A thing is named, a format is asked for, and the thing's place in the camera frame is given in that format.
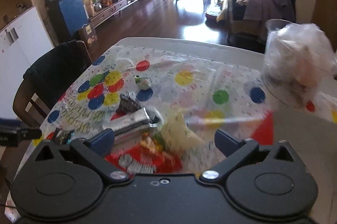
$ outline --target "clear plastic bag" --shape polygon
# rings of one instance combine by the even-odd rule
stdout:
[[[269,33],[262,73],[265,83],[283,102],[291,100],[291,93],[304,106],[316,94],[320,81],[337,73],[331,43],[315,24],[273,19],[266,27]]]

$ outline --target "white cabinet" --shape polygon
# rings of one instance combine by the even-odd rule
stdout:
[[[16,118],[12,107],[23,74],[52,48],[36,7],[0,32],[0,117]]]

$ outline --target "black jacket on chair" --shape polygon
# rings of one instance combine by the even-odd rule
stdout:
[[[41,56],[23,78],[33,84],[38,97],[51,109],[87,67],[81,48],[72,40]]]

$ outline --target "black robotic device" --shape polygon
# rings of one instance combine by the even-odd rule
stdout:
[[[43,140],[11,187],[17,223],[314,223],[317,185],[287,142],[260,146],[218,130],[215,144],[227,159],[199,179],[130,177],[95,152],[112,147],[111,132],[70,145]]]

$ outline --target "dining table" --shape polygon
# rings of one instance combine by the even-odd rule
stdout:
[[[55,129],[75,130],[73,138],[90,138],[120,116],[120,95],[134,93],[142,107],[156,108],[163,119],[182,109],[189,128],[202,135],[212,155],[204,156],[203,147],[193,150],[198,160],[183,162],[184,172],[200,172],[224,159],[212,140],[218,128],[241,139],[254,135],[264,144],[288,141],[318,185],[310,215],[328,224],[337,193],[337,81],[325,79],[310,105],[294,108],[269,92],[261,79],[263,61],[264,54],[219,44],[124,38],[59,99],[40,127],[41,139],[32,141],[18,171]],[[135,76],[149,78],[151,87],[140,90]],[[10,194],[6,204],[15,205]],[[19,218],[13,208],[6,208],[5,215],[12,222]]]

